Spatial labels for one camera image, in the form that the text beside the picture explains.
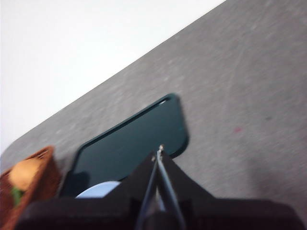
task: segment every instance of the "gray carpet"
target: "gray carpet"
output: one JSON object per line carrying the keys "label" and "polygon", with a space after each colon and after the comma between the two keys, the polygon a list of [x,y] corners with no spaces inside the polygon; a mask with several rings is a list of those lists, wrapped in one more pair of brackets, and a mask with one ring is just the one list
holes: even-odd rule
{"label": "gray carpet", "polygon": [[169,92],[190,135],[175,162],[192,179],[290,204],[307,223],[305,0],[226,1],[16,140],[1,170],[53,144],[65,173],[82,143]]}

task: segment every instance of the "light blue object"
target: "light blue object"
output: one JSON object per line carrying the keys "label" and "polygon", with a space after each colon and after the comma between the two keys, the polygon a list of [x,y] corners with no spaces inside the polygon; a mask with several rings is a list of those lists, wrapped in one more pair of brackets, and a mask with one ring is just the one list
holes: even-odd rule
{"label": "light blue object", "polygon": [[76,198],[102,198],[116,188],[120,182],[107,181],[100,184],[96,184],[93,187],[81,192]]}

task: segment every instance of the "green leaf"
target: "green leaf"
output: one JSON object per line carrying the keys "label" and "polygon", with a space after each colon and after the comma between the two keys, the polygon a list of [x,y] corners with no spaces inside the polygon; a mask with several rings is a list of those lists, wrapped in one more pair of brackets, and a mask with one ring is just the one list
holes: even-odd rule
{"label": "green leaf", "polygon": [[24,193],[15,186],[11,189],[11,195],[13,196],[15,207],[19,205],[23,194]]}

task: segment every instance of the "red spot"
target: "red spot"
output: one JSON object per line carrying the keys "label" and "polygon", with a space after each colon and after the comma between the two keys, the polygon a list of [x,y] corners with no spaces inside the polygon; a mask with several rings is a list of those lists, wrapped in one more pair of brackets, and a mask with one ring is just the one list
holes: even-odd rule
{"label": "red spot", "polygon": [[242,128],[240,128],[240,127],[237,127],[237,128],[234,129],[234,132],[235,132],[235,133],[239,133],[239,132],[241,132],[241,131],[242,131]]}

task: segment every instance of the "brown woven basket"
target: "brown woven basket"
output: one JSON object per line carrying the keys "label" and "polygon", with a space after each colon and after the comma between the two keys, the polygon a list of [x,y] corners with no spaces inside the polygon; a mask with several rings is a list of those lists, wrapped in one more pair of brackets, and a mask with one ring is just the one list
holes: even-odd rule
{"label": "brown woven basket", "polygon": [[11,195],[12,185],[8,176],[12,168],[0,177],[0,230],[13,230],[23,210],[33,201],[45,200],[53,197],[60,183],[61,175],[52,157],[53,147],[47,146],[26,159],[39,158],[42,163],[25,191],[20,204],[14,207]]}

